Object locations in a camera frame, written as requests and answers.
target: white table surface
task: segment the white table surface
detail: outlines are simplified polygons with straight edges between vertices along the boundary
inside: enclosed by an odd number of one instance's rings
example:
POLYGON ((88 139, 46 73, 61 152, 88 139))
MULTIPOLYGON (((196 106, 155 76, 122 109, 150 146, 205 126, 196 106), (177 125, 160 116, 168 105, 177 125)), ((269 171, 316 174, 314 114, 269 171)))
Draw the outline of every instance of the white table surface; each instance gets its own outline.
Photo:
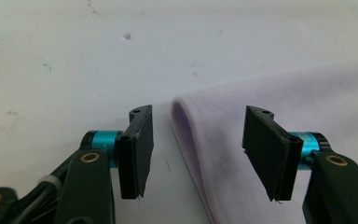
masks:
POLYGON ((0 187, 24 196, 88 130, 154 106, 145 197, 117 223, 209 223, 172 133, 175 96, 358 61, 358 1, 0 0, 0 187))

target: folded towel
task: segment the folded towel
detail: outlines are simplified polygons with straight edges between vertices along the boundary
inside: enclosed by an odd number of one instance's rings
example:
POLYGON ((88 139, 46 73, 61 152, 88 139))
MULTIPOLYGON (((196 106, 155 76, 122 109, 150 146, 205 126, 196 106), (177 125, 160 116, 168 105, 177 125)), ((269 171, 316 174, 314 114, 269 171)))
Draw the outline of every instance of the folded towel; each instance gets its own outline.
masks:
POLYGON ((305 223, 310 171, 297 172, 292 201, 269 201, 241 147, 247 105, 272 111, 288 132, 322 133, 358 163, 358 63, 250 78, 173 102, 173 130, 212 223, 305 223))

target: dark spot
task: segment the dark spot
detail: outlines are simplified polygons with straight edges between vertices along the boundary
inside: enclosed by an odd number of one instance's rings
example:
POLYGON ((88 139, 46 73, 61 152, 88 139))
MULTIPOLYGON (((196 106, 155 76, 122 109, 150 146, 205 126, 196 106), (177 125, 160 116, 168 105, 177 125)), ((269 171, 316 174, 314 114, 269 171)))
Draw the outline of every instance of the dark spot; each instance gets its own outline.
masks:
POLYGON ((170 163, 168 161, 166 161, 166 162, 167 162, 168 171, 171 172, 170 163))
POLYGON ((7 115, 8 116, 16 116, 17 115, 17 112, 16 111, 13 111, 13 110, 9 110, 9 111, 7 111, 7 115))
POLYGON ((93 13, 93 14, 97 14, 99 17, 103 17, 96 9, 95 9, 95 7, 91 4, 91 0, 88 0, 87 1, 87 6, 88 7, 90 7, 91 8, 91 12, 93 13))
POLYGON ((123 37, 124 37, 126 40, 131 40, 131 34, 130 34, 130 33, 124 34, 123 37))
POLYGON ((202 64, 197 61, 193 61, 193 63, 190 64, 190 67, 202 67, 202 64))
POLYGON ((49 70, 49 72, 51 72, 51 65, 50 64, 43 63, 43 66, 45 66, 49 70))

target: blue cylindrical joint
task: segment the blue cylindrical joint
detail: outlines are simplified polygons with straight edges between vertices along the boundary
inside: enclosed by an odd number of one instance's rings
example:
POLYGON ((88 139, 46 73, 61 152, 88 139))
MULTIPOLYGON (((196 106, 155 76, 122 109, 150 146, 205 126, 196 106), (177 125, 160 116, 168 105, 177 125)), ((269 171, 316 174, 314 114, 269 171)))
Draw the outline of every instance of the blue cylindrical joint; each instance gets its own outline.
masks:
POLYGON ((115 139, 118 131, 98 131, 92 139, 91 148, 106 151, 109 155, 110 168, 117 168, 114 152, 115 152, 115 139))
POLYGON ((297 136, 304 141, 304 145, 301 150, 301 159, 298 164, 298 170, 309 170, 309 167, 303 163, 304 158, 309 157, 312 150, 320 151, 318 140, 313 136, 312 133, 290 133, 291 135, 297 136))

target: black cable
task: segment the black cable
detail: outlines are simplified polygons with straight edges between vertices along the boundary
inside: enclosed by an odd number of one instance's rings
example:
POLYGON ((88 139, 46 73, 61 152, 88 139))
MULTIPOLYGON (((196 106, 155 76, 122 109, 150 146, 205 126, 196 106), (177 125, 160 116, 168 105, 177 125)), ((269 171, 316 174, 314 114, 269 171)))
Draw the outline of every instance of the black cable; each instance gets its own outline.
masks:
POLYGON ((55 200, 56 189, 52 184, 46 183, 46 187, 17 217, 10 222, 11 224, 27 223, 37 215, 40 209, 55 200))
POLYGON ((30 203, 32 203, 45 189, 47 183, 42 182, 32 189, 27 195, 19 200, 19 210, 24 210, 30 203))

